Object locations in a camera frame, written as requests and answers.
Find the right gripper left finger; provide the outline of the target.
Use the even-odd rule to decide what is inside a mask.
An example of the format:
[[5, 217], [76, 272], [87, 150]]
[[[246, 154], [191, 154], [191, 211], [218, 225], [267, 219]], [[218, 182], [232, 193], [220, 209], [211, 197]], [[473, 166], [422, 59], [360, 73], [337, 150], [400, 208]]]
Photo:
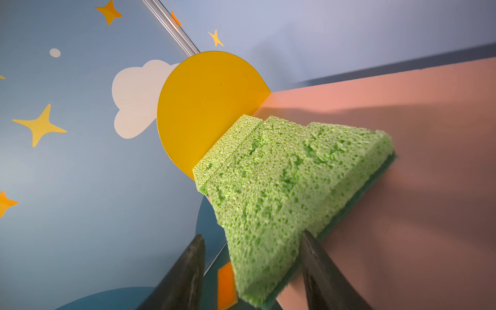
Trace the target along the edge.
[[205, 242], [196, 235], [155, 290], [137, 310], [198, 309], [205, 267]]

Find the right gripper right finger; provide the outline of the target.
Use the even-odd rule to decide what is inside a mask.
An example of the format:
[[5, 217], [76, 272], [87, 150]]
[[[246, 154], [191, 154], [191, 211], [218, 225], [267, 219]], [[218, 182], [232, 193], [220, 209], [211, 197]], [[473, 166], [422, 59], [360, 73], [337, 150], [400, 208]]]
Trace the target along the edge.
[[302, 234], [300, 257], [309, 309], [372, 310], [309, 231]]

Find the green sponge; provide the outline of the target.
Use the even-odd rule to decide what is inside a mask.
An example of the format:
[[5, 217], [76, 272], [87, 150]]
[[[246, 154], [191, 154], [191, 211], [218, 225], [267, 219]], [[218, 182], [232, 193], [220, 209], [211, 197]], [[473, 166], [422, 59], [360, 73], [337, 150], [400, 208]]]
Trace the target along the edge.
[[297, 269], [304, 231], [324, 236], [395, 159], [389, 134], [271, 116], [207, 184], [239, 297], [267, 309]]
[[194, 166], [196, 188], [207, 196], [207, 184], [214, 174], [223, 167], [242, 143], [263, 124], [263, 120], [254, 116], [243, 115], [233, 126], [209, 149], [204, 157]]

